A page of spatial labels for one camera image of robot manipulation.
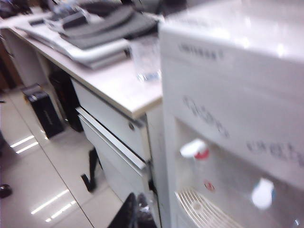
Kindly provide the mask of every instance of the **black computer case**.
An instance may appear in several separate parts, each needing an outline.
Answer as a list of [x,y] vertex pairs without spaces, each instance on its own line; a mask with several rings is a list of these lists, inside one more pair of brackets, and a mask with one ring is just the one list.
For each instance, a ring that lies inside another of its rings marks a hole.
[[49,95],[38,84],[25,87],[22,92],[31,104],[47,138],[63,131]]
[[83,131],[78,118],[78,112],[76,111],[76,108],[79,107],[80,104],[71,82],[70,75],[63,70],[60,70],[50,74],[49,80],[56,91],[68,123],[75,131]]

